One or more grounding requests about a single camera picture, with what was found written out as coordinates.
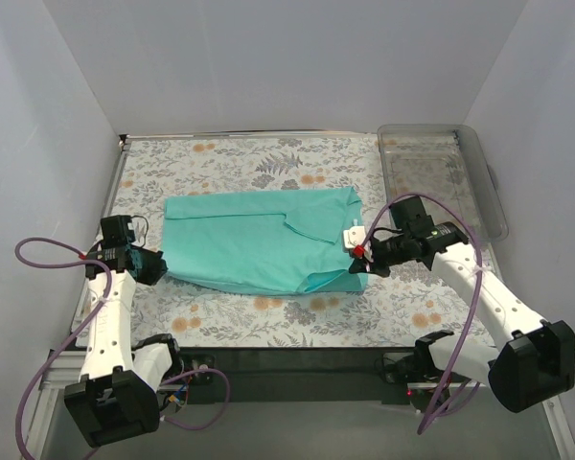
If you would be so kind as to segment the teal green t-shirt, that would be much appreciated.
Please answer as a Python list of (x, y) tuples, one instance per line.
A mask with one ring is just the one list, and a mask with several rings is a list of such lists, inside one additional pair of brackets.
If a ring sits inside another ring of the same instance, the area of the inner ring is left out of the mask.
[(343, 233), (361, 221), (351, 188), (183, 195), (165, 201), (171, 277), (228, 293), (293, 296), (365, 290)]

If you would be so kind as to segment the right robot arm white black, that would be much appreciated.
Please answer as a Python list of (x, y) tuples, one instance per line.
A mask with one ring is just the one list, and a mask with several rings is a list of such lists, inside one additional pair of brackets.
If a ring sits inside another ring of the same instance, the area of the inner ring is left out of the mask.
[(436, 384), (429, 412), (445, 411), (452, 375), (488, 386), (506, 409), (519, 413), (571, 390), (575, 385), (575, 333), (564, 321), (550, 322), (527, 307), (483, 265), (481, 251), (455, 223), (437, 223), (420, 195), (405, 195), (385, 206), (394, 221), (388, 238), (353, 224), (343, 233), (353, 259), (352, 273), (387, 277), (392, 267), (417, 262), (465, 302), (493, 346), (470, 344), (467, 333), (439, 331), (416, 341), (396, 361), (392, 379)]

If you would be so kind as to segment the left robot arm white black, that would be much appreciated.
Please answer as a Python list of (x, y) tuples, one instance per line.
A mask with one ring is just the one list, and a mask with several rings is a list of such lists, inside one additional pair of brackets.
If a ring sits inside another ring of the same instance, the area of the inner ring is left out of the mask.
[(131, 310), (139, 286), (156, 285), (167, 272), (160, 251), (137, 245), (131, 216), (101, 221), (102, 238), (85, 269), (96, 309), (89, 323), (86, 355), (78, 382), (64, 390), (64, 403), (80, 433), (99, 448), (159, 427), (161, 381), (178, 381), (185, 370), (169, 333), (131, 342)]

